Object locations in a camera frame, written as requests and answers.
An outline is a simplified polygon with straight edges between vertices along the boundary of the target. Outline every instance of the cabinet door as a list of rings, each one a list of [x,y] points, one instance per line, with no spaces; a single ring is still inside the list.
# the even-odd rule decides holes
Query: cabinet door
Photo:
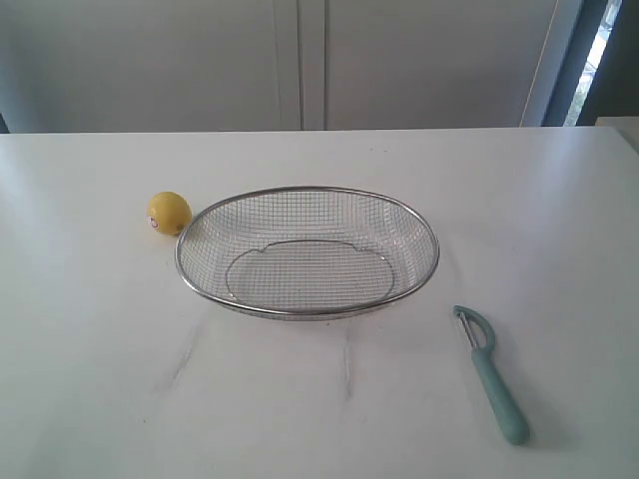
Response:
[[[14,132],[300,128],[296,0],[0,0]]]
[[[518,126],[561,0],[318,1],[323,122],[349,130]]]

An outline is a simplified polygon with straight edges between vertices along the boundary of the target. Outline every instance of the lemon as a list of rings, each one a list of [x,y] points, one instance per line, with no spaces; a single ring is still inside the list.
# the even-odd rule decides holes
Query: lemon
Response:
[[[161,192],[151,198],[147,216],[157,232],[177,235],[191,221],[191,208],[177,193]]]

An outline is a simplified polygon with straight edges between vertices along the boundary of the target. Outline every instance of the peeler handle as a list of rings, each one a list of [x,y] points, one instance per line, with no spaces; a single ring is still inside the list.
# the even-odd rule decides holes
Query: peeler handle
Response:
[[[530,428],[492,363],[490,350],[473,349],[471,357],[503,436],[511,444],[523,444],[530,437]]]

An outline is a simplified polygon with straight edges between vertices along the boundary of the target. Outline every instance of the teal handle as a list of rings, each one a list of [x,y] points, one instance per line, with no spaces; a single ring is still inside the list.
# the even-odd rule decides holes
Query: teal handle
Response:
[[[530,437],[530,427],[521,409],[510,394],[506,383],[503,382],[499,371],[492,363],[490,354],[495,347],[495,333],[490,323],[478,312],[463,306],[454,308],[455,315],[463,312],[468,321],[479,326],[485,338],[485,345],[473,349],[472,363],[481,379],[483,388],[495,413],[501,433],[506,440],[514,445],[525,443]]]
[[[499,371],[492,363],[490,353],[474,349],[471,352],[471,357],[503,437],[510,444],[523,444],[530,437],[530,428],[506,383],[499,375]]]

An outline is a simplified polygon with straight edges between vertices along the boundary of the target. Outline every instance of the wire mesh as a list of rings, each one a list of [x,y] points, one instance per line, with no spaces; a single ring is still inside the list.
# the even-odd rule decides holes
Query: wire mesh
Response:
[[[327,187],[220,202],[194,218],[176,248],[178,270],[199,294],[288,319],[356,312],[404,297],[428,281],[438,257],[432,229],[406,205]]]

